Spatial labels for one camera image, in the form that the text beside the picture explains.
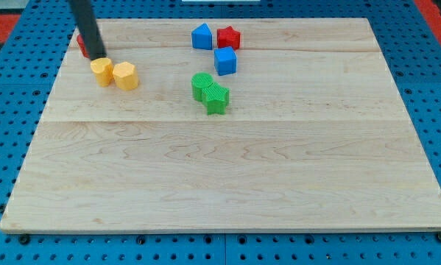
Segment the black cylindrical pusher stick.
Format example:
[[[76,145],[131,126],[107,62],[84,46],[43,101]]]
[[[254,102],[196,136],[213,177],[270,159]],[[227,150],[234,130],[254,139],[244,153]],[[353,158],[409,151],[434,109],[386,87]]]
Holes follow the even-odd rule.
[[[102,41],[96,16],[90,0],[68,0],[74,15],[78,30],[85,44],[85,49],[91,60],[107,56],[105,45]]]

